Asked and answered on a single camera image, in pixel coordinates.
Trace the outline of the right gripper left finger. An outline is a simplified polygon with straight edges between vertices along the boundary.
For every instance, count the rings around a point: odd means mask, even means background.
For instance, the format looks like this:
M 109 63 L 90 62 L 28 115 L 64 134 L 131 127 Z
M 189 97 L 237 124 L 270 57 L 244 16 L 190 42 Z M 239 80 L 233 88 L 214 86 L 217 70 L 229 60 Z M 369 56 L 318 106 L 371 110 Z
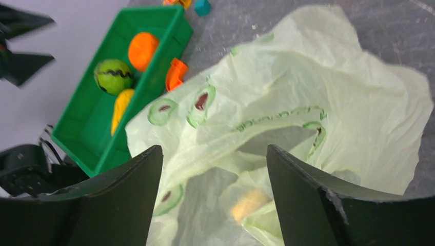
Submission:
M 2 198 L 1 245 L 145 245 L 162 164 L 154 145 L 52 194 Z

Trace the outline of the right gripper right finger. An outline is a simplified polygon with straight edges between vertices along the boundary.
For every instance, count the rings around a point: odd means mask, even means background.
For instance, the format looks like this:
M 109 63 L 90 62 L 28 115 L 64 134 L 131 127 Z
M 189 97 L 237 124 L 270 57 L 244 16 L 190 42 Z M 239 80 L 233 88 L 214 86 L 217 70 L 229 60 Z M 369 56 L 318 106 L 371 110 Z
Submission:
M 352 184 L 276 145 L 267 169 L 285 245 L 434 245 L 434 197 Z

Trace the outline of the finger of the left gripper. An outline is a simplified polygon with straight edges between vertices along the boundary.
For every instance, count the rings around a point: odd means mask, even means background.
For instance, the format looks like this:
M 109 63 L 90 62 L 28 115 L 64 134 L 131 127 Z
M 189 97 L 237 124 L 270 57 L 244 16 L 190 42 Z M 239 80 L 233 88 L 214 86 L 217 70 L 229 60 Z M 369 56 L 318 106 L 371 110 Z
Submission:
M 1 4 L 1 39 L 12 39 L 54 23 L 47 15 Z
M 53 60 L 49 54 L 1 53 L 1 79 L 20 87 Z

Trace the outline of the green striped fake melon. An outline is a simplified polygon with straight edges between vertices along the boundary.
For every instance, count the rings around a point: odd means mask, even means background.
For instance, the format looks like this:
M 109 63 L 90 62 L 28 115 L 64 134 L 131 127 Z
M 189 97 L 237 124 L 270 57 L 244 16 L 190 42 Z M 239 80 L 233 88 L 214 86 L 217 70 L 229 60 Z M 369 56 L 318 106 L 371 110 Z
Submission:
M 93 74 L 97 86 L 107 94 L 118 95 L 133 85 L 132 70 L 119 59 L 106 59 L 99 62 Z

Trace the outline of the yellow fake fruit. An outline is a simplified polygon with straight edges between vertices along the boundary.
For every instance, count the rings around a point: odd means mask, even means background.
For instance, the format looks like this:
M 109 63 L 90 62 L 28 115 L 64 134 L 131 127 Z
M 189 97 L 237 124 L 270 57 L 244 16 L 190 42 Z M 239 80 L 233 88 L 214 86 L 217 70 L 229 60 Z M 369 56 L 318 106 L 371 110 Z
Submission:
M 115 134 L 123 115 L 134 96 L 134 93 L 134 89 L 125 89 L 117 96 L 114 102 L 113 116 L 111 121 L 111 136 Z

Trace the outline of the pale green plastic bag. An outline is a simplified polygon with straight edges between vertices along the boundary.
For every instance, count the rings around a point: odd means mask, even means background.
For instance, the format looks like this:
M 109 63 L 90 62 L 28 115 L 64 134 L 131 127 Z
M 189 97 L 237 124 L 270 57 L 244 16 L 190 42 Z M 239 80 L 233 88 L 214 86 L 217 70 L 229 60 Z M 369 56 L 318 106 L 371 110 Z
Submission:
M 283 245 L 271 144 L 402 195 L 432 110 L 426 76 L 363 51 L 340 7 L 301 7 L 127 124 L 132 156 L 163 150 L 147 245 Z M 254 189 L 271 201 L 238 223 L 230 210 Z

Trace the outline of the orange fake fruit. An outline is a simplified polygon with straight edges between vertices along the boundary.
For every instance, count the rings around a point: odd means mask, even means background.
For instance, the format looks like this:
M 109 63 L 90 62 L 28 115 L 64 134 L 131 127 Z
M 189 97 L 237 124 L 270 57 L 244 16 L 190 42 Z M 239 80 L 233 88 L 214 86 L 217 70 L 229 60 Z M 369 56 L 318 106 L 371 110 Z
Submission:
M 149 66 L 160 40 L 149 32 L 138 33 L 130 42 L 128 58 L 139 72 L 145 72 Z

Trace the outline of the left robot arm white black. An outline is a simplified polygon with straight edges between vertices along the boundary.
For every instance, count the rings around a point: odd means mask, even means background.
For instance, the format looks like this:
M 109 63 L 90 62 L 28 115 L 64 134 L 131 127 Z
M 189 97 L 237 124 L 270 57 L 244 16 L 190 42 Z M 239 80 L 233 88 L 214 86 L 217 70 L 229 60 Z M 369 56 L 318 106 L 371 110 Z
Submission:
M 50 54 L 16 53 L 8 47 L 9 40 L 54 23 L 47 15 L 1 4 L 1 79 L 20 88 L 54 60 Z M 88 176 L 77 164 L 61 158 L 54 145 L 43 138 L 37 144 L 1 151 L 1 188 L 12 197 L 37 197 L 86 179 Z

